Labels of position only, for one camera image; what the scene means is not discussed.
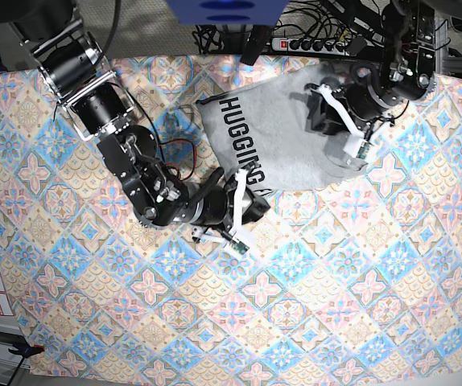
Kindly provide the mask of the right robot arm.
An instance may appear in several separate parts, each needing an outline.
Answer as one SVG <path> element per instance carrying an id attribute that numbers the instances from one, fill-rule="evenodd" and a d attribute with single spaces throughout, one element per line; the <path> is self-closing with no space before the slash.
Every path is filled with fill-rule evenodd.
<path id="1" fill-rule="evenodd" d="M 133 118 L 138 102 L 111 68 L 107 46 L 85 29 L 76 2 L 0 1 L 0 23 L 13 27 L 79 137 L 97 140 L 142 226 L 190 224 L 198 241 L 252 244 L 246 225 L 270 208 L 246 185 L 254 163 L 229 177 L 217 168 L 201 184 L 182 179 L 165 163 L 155 127 Z"/>

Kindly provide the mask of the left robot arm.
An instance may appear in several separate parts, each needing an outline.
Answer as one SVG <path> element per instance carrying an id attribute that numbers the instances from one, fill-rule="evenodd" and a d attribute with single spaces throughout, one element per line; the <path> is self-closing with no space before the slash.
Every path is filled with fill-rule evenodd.
<path id="1" fill-rule="evenodd" d="M 435 71 L 435 13 L 418 1 L 390 1 L 373 31 L 382 37 L 379 64 L 353 61 L 350 81 L 332 85 L 306 84 L 314 102 L 307 118 L 310 131 L 323 135 L 341 132 L 366 141 L 397 118 L 390 110 L 402 102 L 417 101 L 431 90 Z"/>

